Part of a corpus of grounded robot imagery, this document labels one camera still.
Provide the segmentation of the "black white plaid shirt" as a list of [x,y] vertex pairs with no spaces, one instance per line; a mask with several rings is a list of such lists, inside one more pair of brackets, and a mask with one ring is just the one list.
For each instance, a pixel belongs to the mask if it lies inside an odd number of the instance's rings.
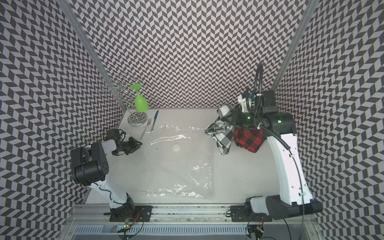
[[235,127],[231,125],[232,113],[231,105],[220,107],[217,110],[218,118],[204,130],[207,136],[216,141],[221,155],[229,154],[234,140]]

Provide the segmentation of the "clear plastic vacuum bag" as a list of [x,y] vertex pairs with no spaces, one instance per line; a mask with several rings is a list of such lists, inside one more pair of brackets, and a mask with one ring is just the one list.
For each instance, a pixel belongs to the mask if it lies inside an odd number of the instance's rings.
[[[205,198],[214,190],[213,140],[202,128],[156,126],[130,130],[143,145],[134,153],[110,160],[109,180],[130,195]],[[181,150],[173,151],[180,144]]]

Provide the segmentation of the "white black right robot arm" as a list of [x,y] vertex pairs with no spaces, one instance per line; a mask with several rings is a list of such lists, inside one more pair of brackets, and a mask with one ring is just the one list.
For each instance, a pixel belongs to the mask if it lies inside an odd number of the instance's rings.
[[263,214],[282,220],[320,213],[323,204],[314,199],[304,177],[293,115],[279,111],[274,91],[245,91],[238,96],[238,103],[231,122],[236,145],[255,153],[268,144],[280,184],[277,195],[247,198],[247,217]]

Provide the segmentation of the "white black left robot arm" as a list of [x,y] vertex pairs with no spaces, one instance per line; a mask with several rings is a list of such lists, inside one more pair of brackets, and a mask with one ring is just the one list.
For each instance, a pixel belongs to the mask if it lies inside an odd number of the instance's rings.
[[129,196],[121,197],[107,180],[110,171],[107,154],[119,156],[134,153],[142,143],[130,137],[128,141],[109,139],[71,150],[71,177],[76,184],[90,187],[107,200],[113,214],[133,214],[136,206]]

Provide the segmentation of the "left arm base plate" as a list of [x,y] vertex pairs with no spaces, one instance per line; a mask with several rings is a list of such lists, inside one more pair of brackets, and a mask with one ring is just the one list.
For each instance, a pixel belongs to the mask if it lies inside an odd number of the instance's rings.
[[137,219],[139,222],[149,222],[153,206],[121,206],[110,210],[110,222],[125,222],[127,219]]

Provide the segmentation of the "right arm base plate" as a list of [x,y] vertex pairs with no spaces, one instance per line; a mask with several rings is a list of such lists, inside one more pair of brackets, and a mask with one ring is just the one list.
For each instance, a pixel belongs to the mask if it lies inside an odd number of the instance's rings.
[[272,222],[273,219],[264,213],[255,213],[251,207],[244,205],[232,205],[230,206],[230,213],[232,222]]

